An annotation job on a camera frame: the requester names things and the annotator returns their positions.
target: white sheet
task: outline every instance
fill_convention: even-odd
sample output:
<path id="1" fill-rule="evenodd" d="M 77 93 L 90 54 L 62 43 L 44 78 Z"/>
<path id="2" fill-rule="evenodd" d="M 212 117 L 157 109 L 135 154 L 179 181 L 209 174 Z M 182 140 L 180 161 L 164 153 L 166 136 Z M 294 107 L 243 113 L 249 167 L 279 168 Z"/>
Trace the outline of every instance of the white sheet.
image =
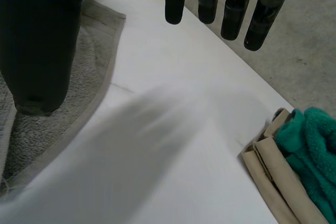
<path id="1" fill-rule="evenodd" d="M 108 95 L 75 141 L 0 206 L 0 223 L 276 223 L 236 156 L 279 107 L 292 107 L 187 9 L 172 26 L 164 0 L 97 1 L 127 15 Z M 114 107 L 162 83 L 192 87 L 214 117 L 129 218 L 116 222 L 118 189 L 104 178 L 122 166 L 79 146 Z M 121 155 L 120 165 L 130 158 Z M 124 193 L 127 206 L 136 191 Z"/>

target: teal towel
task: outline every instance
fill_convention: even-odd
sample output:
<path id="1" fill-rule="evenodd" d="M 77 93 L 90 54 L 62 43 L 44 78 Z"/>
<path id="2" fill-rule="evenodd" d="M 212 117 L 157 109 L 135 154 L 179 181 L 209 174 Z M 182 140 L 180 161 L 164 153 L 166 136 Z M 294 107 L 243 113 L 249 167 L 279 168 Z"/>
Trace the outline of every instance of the teal towel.
<path id="1" fill-rule="evenodd" d="M 275 141 L 299 175 L 307 194 L 330 224 L 336 224 L 336 120 L 309 108 L 280 127 Z"/>

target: gray towel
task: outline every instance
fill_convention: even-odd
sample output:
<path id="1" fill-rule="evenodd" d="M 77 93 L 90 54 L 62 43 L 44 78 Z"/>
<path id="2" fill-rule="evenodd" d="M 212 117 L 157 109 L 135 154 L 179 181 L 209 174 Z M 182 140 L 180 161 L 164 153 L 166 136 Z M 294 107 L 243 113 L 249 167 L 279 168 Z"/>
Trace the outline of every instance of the gray towel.
<path id="1" fill-rule="evenodd" d="M 63 105 L 48 118 L 17 114 L 13 120 L 13 101 L 0 79 L 0 175 L 12 128 L 3 171 L 6 188 L 27 184 L 92 116 L 110 84 L 124 21 L 124 14 L 83 1 L 69 91 Z"/>

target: beige cloth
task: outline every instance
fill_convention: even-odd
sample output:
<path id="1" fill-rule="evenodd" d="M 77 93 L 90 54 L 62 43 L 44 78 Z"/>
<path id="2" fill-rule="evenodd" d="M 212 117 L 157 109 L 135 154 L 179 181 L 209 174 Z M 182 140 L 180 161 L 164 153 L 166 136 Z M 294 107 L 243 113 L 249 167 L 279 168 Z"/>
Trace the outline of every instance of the beige cloth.
<path id="1" fill-rule="evenodd" d="M 273 139 L 290 118 L 291 114 L 286 109 L 279 109 L 271 124 L 243 151 L 242 158 L 261 196 L 280 224 L 328 224 Z"/>
<path id="2" fill-rule="evenodd" d="M 327 224 L 328 222 L 308 197 L 302 183 L 283 157 L 273 138 L 268 137 L 255 144 L 273 181 L 300 222 Z"/>
<path id="3" fill-rule="evenodd" d="M 287 203 L 266 176 L 256 152 L 253 150 L 244 152 L 242 157 L 262 198 L 276 220 L 280 224 L 300 224 Z"/>
<path id="4" fill-rule="evenodd" d="M 289 119 L 291 118 L 291 114 L 288 112 L 288 110 L 281 108 L 279 109 L 272 120 L 272 123 L 265 129 L 264 136 L 269 137 L 275 135 L 278 132 L 278 129 Z"/>

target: concrete floor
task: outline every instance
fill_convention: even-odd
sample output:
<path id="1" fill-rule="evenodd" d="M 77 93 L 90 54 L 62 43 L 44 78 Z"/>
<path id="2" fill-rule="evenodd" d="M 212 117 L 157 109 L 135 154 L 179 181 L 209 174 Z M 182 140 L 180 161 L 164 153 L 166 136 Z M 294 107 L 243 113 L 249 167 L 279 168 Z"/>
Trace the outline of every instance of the concrete floor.
<path id="1" fill-rule="evenodd" d="M 294 107 L 317 106 L 336 116 L 336 0 L 286 0 L 261 49 L 243 41 L 257 0 L 250 0 L 235 41 L 220 36 L 225 0 L 208 25 Z M 185 0 L 197 16 L 198 1 Z"/>

